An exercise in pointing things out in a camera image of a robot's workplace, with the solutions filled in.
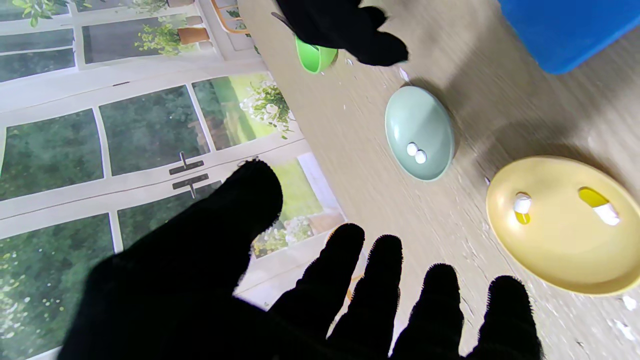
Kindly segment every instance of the white pill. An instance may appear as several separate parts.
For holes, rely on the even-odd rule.
[[[410,142],[409,145],[406,146],[406,153],[409,156],[415,156],[415,153],[418,152],[418,145],[415,142]]]
[[[615,226],[620,222],[618,212],[613,208],[610,202],[601,206],[596,206],[593,210],[607,225]]]
[[[422,150],[418,150],[415,153],[415,162],[418,164],[424,164],[425,161],[427,161],[427,153]]]
[[[529,212],[529,208],[531,207],[531,197],[518,193],[516,194],[516,201],[513,204],[513,210],[520,214],[526,214]]]

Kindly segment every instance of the blue container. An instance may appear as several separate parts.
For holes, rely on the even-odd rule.
[[[640,0],[499,0],[540,67],[563,74],[640,24]]]

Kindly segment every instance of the yellow oval dish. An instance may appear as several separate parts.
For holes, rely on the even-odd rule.
[[[525,222],[514,211],[518,193],[531,198]],[[553,156],[514,161],[491,181],[486,211],[504,248],[549,284],[613,295],[640,282],[640,207],[593,167]]]

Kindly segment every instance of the green grass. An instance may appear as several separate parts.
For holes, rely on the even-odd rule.
[[[236,91],[236,95],[240,101],[245,100],[247,97],[251,96],[251,84],[258,85],[261,81],[267,80],[268,77],[266,74],[250,74],[250,75],[236,75],[229,76],[229,80],[231,80],[231,85]],[[243,110],[247,120],[249,121],[249,125],[253,129],[255,136],[261,138],[263,136],[267,136],[273,133],[275,130],[273,127],[263,124],[258,120],[254,120],[249,112]]]
[[[301,215],[321,213],[323,208],[316,198],[298,160],[273,167],[282,185],[284,204],[280,220],[285,222]]]
[[[252,118],[248,111],[240,108],[239,103],[251,96],[251,84],[267,79],[265,74],[237,75],[213,79],[218,99],[226,103],[223,110],[229,116],[225,119],[225,128],[232,145],[249,142],[272,134],[275,129]]]

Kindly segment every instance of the white crumb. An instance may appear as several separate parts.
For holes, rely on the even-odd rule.
[[[632,334],[631,328],[625,324],[625,323],[621,323],[617,320],[613,320],[616,322],[616,327],[622,332],[622,335],[625,336],[625,338],[629,339],[629,340],[635,340],[636,337]]]
[[[406,71],[404,71],[402,68],[400,68],[400,76],[402,77],[403,80],[405,80],[407,83],[409,82],[409,75],[407,75]]]
[[[632,299],[631,297],[628,297],[628,296],[623,296],[622,297],[622,302],[625,303],[625,306],[630,311],[633,311],[638,305],[638,303],[637,303],[637,301],[635,299]]]

